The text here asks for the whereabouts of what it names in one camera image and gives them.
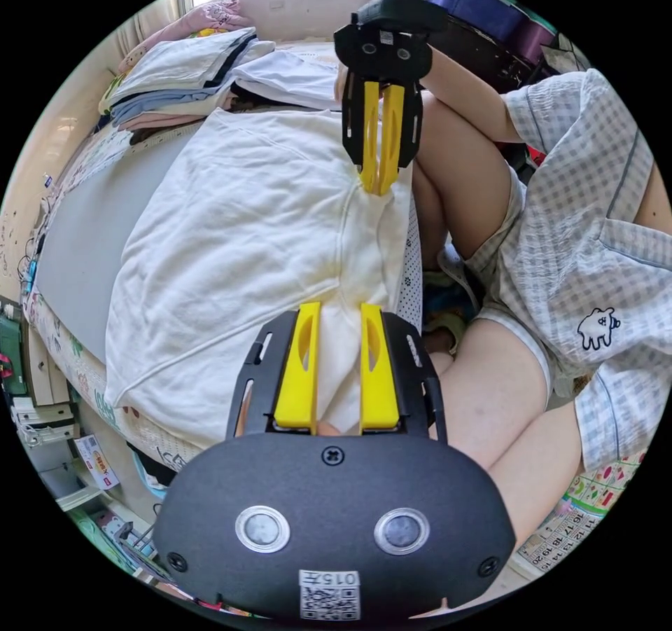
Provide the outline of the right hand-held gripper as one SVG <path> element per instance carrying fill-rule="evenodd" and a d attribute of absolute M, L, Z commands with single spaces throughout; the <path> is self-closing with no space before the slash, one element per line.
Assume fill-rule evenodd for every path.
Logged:
<path fill-rule="evenodd" d="M 342 143 L 364 190 L 383 196 L 419 149 L 428 45 L 417 35 L 357 24 L 338 29 L 334 44 L 347 74 Z"/>

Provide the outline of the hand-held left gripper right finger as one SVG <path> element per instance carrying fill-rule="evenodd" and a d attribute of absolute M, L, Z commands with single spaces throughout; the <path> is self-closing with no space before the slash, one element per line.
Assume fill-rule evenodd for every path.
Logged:
<path fill-rule="evenodd" d="M 400 414 L 382 310 L 368 303 L 360 308 L 360 430 L 392 431 Z"/>

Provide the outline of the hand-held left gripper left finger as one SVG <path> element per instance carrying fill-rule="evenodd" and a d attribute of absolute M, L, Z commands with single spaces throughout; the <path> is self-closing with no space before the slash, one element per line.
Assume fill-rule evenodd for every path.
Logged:
<path fill-rule="evenodd" d="M 281 429 L 317 433 L 320 302 L 300 306 L 290 339 L 274 421 Z"/>

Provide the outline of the person's right hand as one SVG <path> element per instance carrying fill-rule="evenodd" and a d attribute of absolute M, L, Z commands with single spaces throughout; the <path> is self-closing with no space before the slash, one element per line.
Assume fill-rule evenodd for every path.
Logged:
<path fill-rule="evenodd" d="M 447 87 L 448 75 L 446 69 L 449 69 L 449 67 L 446 66 L 446 63 L 451 62 L 451 59 L 433 46 L 429 46 L 428 49 L 431 60 L 430 69 L 421 79 L 421 85 L 425 90 L 438 97 Z"/>

